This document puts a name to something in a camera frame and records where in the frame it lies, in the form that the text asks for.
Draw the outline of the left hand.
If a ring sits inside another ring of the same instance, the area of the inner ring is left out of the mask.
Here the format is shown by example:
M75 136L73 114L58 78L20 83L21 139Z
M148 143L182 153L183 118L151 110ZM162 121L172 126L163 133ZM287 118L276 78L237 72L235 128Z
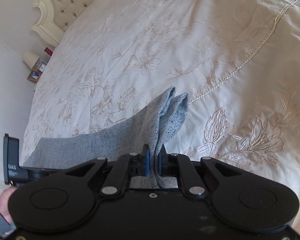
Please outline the left hand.
M10 196L17 190L17 187L11 186L5 189L0 195L0 214L8 224L12 224L12 217L8 211L8 201Z

